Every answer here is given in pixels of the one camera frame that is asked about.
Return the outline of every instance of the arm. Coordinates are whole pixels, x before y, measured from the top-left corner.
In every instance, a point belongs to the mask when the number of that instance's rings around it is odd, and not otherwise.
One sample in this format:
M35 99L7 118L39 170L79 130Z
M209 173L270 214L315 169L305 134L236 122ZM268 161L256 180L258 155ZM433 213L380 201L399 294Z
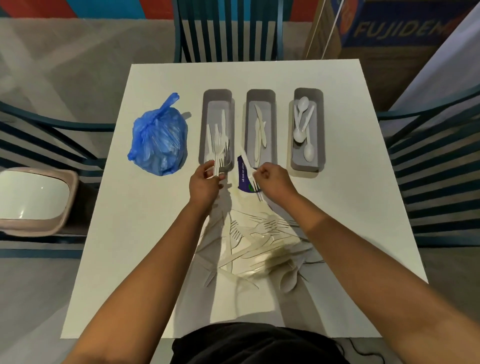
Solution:
M295 219L348 295L406 363L480 363L480 328L475 322L301 196L287 170L265 163L253 176Z
M192 261L220 177L200 166L190 179L190 201L140 264L105 301L64 364L149 363Z

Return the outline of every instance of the red stripe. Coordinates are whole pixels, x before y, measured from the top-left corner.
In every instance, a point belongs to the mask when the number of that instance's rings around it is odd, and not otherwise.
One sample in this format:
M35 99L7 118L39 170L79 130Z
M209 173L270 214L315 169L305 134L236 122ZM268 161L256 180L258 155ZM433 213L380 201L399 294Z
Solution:
M76 18L66 0L0 0L12 18Z
M313 22L318 0L293 0L291 22Z
M140 0L147 19L173 19L171 0Z

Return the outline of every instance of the cardboard box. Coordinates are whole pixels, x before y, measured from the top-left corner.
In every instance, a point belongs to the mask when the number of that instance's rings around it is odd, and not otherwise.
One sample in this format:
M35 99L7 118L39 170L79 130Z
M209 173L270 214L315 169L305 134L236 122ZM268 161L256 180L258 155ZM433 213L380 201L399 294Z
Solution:
M320 0L303 57L360 59L375 110L388 110L477 2Z

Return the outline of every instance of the cutlery organizer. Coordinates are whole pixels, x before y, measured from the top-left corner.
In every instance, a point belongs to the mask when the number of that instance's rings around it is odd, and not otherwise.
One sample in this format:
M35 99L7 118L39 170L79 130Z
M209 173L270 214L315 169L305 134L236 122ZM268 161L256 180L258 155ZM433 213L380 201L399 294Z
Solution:
M298 105L302 97L308 97L308 109L302 114L300 119L300 128L303 127L305 119L307 118L308 110L315 105L312 118L308 124L310 128L310 142L314 147L315 154L311 162L307 162L303 156L303 150L307 145L305 140L302 144L297 143L293 139L293 131L295 130L295 112L292 110L293 129L292 129L292 148L290 165L294 170L301 170L305 172L319 172L325 166L325 128L324 128L324 94L316 88L297 88L294 92L293 107Z
M209 154L209 148L207 143L206 133L207 125L210 126L210 133L212 136L212 143L215 140L215 124L218 124L220 134L222 131L222 110L225 110L226 121L226 134L230 141L230 163L223 168L220 168L220 172L229 172L233 169L234 165L234 153L235 150L235 102L232 99L232 92L226 89L212 89L204 92L203 106L202 106L202 125L200 132L200 152L198 155L198 161L200 164L207 162L206 157Z
M255 163L255 141L257 111L255 104L262 112L262 121L266 121L266 147L260 145L260 160ZM261 166L265 162L276 164L276 99L272 90L250 90L247 92L245 118L245 152L252 167Z

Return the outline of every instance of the hand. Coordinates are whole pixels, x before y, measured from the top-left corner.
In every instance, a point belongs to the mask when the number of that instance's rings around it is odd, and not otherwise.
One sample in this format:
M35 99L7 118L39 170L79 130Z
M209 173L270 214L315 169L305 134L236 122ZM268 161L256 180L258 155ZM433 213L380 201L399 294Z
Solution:
M298 194L285 168L273 163L262 164L253 177L263 193L277 205L286 203L292 196Z
M214 176L212 170L208 170L213 167L215 162L210 160L205 164L202 164L197 168L195 173L190 177L190 201L189 204L198 208L202 214L208 215L212 208L213 202L218 196L218 191L223 188L220 184L221 180L225 179L225 174L220 176Z

